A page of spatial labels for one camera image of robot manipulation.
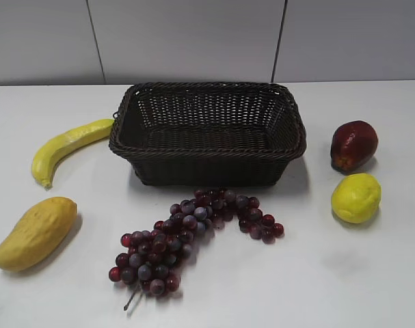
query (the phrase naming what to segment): grape stem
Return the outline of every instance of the grape stem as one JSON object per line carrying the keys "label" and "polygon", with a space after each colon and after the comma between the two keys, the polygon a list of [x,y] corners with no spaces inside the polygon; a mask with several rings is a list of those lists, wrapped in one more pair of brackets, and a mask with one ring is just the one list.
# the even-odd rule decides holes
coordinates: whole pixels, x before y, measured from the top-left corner
{"label": "grape stem", "polygon": [[133,294],[131,294],[131,297],[130,297],[130,299],[128,300],[128,303],[127,303],[127,304],[125,304],[125,306],[124,306],[124,311],[127,311],[127,310],[128,310],[128,308],[129,308],[129,306],[130,306],[130,303],[131,303],[131,301],[133,300],[135,293],[137,292],[138,287],[139,287],[139,285],[136,285],[136,287],[134,288],[134,290],[133,290]]}

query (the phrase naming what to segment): table surface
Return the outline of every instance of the table surface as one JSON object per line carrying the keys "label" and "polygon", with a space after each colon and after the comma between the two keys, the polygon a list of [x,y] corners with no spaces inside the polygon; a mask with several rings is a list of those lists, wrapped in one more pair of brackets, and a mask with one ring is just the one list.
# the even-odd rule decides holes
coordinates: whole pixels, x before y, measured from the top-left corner
{"label": "table surface", "polygon": [[[415,327],[415,81],[287,83],[308,148],[272,188],[239,189],[285,226],[273,245],[216,231],[183,271],[167,301],[142,298],[108,270],[125,232],[151,229],[189,187],[146,187],[108,141],[68,157],[45,191],[30,172],[49,138],[117,110],[127,85],[0,87],[0,242],[21,215],[47,197],[78,203],[81,219],[57,250],[24,273],[0,270],[0,327]],[[330,167],[335,129],[370,122],[379,135],[362,171],[382,187],[368,227],[331,213],[343,176]]]}

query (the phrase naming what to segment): yellow lemon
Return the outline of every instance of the yellow lemon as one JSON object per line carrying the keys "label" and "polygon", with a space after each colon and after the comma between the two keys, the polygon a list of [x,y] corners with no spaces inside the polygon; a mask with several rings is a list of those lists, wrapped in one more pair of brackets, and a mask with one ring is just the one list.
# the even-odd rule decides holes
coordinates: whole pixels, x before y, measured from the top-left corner
{"label": "yellow lemon", "polygon": [[332,194],[332,209],[343,221],[362,223],[379,207],[381,187],[374,176],[366,173],[344,178]]}

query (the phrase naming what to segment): wicker basket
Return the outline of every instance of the wicker basket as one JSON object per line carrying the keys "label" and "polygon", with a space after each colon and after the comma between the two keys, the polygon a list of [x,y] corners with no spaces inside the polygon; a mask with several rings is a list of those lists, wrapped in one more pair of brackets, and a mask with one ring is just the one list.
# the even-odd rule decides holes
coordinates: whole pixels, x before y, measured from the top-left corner
{"label": "wicker basket", "polygon": [[270,83],[145,83],[114,115],[112,152],[145,185],[274,185],[306,149],[289,91]]}

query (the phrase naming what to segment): mango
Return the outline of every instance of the mango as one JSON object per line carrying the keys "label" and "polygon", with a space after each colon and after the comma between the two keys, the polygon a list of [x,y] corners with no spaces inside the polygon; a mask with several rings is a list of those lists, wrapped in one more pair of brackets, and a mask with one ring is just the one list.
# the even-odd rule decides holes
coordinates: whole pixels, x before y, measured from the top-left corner
{"label": "mango", "polygon": [[51,197],[32,206],[0,244],[0,269],[18,272],[44,260],[76,218],[77,204],[65,197]]}

